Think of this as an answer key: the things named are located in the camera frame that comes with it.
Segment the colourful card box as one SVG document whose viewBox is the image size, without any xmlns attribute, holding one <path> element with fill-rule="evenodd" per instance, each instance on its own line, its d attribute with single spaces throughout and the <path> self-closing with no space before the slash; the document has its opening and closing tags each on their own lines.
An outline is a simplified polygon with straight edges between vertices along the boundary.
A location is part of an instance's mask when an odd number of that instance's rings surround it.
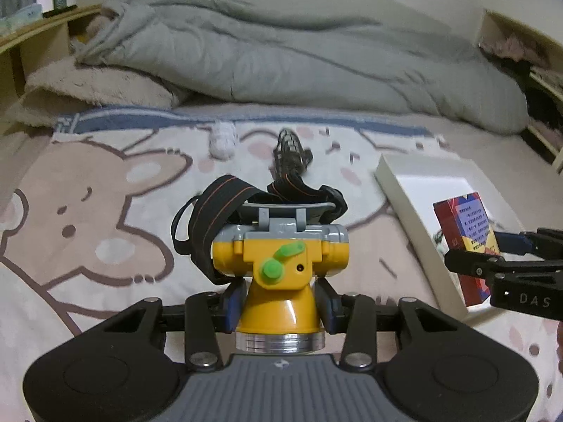
<svg viewBox="0 0 563 422">
<path fill-rule="evenodd" d="M 433 204 L 442 239 L 448 250 L 468 250 L 500 255 L 492 224 L 478 192 L 445 199 Z M 472 313 L 486 309 L 489 289 L 482 279 L 451 272 L 456 289 Z"/>
</svg>

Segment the yellow headlamp with black strap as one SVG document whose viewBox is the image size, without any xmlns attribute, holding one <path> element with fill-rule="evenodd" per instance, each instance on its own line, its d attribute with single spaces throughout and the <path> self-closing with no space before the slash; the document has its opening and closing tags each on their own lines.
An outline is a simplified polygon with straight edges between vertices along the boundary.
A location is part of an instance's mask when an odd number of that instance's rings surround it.
<svg viewBox="0 0 563 422">
<path fill-rule="evenodd" d="M 171 230 L 188 215 L 187 237 L 172 241 L 212 284 L 246 281 L 234 331 L 239 350 L 316 352 L 324 347 L 326 331 L 313 285 L 348 265 L 348 232 L 336 222 L 346 210 L 336 188 L 310 188 L 296 175 L 262 191 L 227 174 L 177 211 Z"/>
</svg>

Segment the brown plastic hair claw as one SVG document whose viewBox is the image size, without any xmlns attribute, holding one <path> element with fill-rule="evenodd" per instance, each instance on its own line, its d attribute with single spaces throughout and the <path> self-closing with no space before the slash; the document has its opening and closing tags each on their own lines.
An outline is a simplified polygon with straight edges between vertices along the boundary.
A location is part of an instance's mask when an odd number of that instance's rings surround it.
<svg viewBox="0 0 563 422">
<path fill-rule="evenodd" d="M 299 136 L 291 129 L 283 128 L 273 149 L 273 179 L 282 180 L 286 175 L 302 177 L 311 162 L 313 154 L 303 147 Z"/>
</svg>

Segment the white sock bundle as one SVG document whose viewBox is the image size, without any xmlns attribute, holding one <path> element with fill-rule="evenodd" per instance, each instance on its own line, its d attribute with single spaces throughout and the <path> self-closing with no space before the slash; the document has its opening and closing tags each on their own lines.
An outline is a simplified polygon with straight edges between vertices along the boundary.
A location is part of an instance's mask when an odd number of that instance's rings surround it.
<svg viewBox="0 0 563 422">
<path fill-rule="evenodd" d="M 209 134 L 210 156 L 217 160 L 229 160 L 234 156 L 238 145 L 239 136 L 234 123 L 223 121 L 213 123 Z"/>
</svg>

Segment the cartoon bear print blanket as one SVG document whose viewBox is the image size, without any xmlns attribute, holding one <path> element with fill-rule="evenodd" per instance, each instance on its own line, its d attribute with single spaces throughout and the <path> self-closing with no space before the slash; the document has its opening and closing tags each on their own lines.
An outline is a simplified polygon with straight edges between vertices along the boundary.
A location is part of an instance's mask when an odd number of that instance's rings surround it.
<svg viewBox="0 0 563 422">
<path fill-rule="evenodd" d="M 177 210 L 230 173 L 258 188 L 272 179 L 282 124 L 242 121 L 232 159 L 214 160 L 203 123 L 129 130 L 110 116 L 100 130 L 58 130 L 23 176 L 1 215 L 1 417 L 28 421 L 22 381 L 43 352 L 147 296 L 177 304 L 208 292 L 209 280 L 173 249 Z M 357 129 L 298 120 L 311 149 L 309 185 L 329 185 L 348 206 L 340 293 L 393 305 L 436 299 L 375 170 L 385 153 L 452 157 L 440 133 L 371 123 Z"/>
</svg>

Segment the open wardrobe shelf with clothes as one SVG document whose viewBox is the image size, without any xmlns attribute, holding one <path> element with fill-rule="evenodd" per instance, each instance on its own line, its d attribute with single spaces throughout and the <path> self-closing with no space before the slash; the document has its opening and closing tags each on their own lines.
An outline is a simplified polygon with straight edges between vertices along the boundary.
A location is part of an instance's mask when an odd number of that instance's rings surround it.
<svg viewBox="0 0 563 422">
<path fill-rule="evenodd" d="M 525 94 L 530 122 L 522 139 L 562 172 L 562 43 L 531 24 L 485 9 L 476 44 Z"/>
</svg>

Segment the beige fluffy pillow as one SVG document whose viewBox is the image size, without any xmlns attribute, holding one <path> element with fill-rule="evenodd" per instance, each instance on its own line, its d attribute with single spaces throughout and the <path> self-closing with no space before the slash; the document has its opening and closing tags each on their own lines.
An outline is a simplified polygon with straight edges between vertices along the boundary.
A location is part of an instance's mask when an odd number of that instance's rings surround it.
<svg viewBox="0 0 563 422">
<path fill-rule="evenodd" d="M 24 94 L 1 115 L 6 123 L 53 127 L 64 114 L 107 106 L 173 110 L 191 95 L 139 71 L 79 65 L 72 56 L 32 73 Z"/>
</svg>

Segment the grey quilted duvet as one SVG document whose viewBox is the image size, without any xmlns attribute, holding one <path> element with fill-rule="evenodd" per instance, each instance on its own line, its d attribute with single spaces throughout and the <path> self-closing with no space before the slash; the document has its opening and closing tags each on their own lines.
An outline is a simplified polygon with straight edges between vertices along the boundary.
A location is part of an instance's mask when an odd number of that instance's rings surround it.
<svg viewBox="0 0 563 422">
<path fill-rule="evenodd" d="M 457 36 L 238 0 L 102 9 L 111 21 L 78 51 L 82 64 L 142 71 L 229 102 L 425 113 L 504 135 L 530 121 L 516 81 Z"/>
</svg>

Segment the wooden side shelf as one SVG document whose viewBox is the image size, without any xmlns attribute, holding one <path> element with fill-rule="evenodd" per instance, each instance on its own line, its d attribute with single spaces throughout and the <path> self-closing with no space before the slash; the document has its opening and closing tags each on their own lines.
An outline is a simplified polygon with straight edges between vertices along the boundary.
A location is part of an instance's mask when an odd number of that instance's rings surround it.
<svg viewBox="0 0 563 422">
<path fill-rule="evenodd" d="M 24 94 L 28 78 L 71 55 L 71 39 L 86 33 L 101 5 L 75 8 L 1 38 L 1 113 Z"/>
</svg>

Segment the tissue box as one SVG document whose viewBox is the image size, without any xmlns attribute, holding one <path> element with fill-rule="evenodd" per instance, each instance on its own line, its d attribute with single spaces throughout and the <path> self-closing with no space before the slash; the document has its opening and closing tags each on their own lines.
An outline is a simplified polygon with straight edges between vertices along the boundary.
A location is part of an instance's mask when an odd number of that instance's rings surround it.
<svg viewBox="0 0 563 422">
<path fill-rule="evenodd" d="M 25 8 L 19 9 L 14 14 L 3 17 L 0 20 L 0 34 L 5 36 L 9 33 L 17 32 L 21 28 L 31 25 L 43 18 L 42 5 L 33 3 Z"/>
</svg>

